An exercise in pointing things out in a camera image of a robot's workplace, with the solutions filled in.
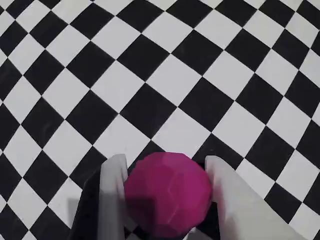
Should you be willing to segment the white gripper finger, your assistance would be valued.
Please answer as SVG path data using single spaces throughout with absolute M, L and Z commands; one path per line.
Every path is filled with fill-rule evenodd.
M 128 178 L 126 156 L 116 154 L 100 168 L 99 239 L 123 240 L 126 215 L 124 182 Z
M 222 240 L 298 240 L 289 226 L 223 159 L 205 158 Z

